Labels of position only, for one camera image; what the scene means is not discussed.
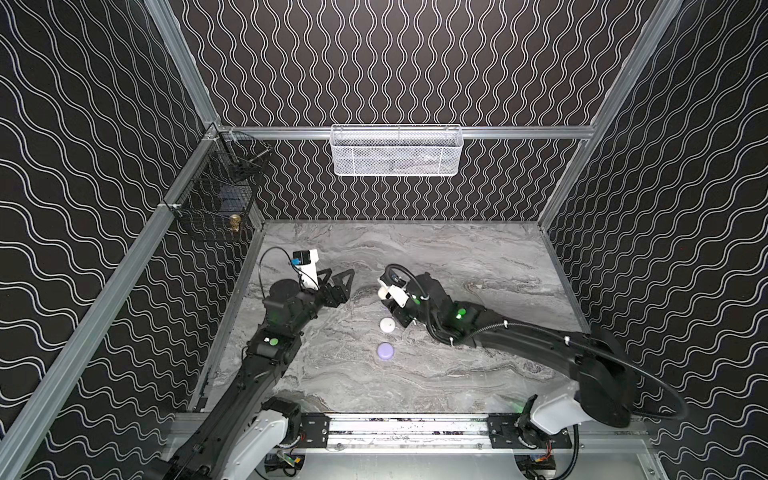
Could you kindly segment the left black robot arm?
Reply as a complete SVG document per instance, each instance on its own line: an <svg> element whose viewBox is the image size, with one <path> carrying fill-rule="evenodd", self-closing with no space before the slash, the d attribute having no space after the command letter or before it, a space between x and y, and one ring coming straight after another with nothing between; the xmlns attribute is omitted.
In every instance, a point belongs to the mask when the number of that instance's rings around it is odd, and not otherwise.
<svg viewBox="0 0 768 480"><path fill-rule="evenodd" d="M323 308L351 296L355 271L320 272L303 287L275 282L263 300L265 317L244 350L240 369L203 423L168 460L150 462L145 479L247 479L271 450L301 440L301 408L273 397L301 345L303 328Z"/></svg>

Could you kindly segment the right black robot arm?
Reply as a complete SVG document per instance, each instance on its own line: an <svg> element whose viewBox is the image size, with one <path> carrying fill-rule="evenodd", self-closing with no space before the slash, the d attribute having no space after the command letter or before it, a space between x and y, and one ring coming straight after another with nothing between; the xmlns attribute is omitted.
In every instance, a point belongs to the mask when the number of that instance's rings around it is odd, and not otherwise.
<svg viewBox="0 0 768 480"><path fill-rule="evenodd" d="M430 274L414 275L397 265L388 266L378 282L382 304L402 326L420 322L443 345L506 352L566 376L564 385L527 400L522 413L527 428L553 434L588 420L625 428L633 417L682 420L689 413L677 389L628 360L616 339L599 328L557 330L455 301ZM658 386L675 406L658 412L637 408L640 379Z"/></svg>

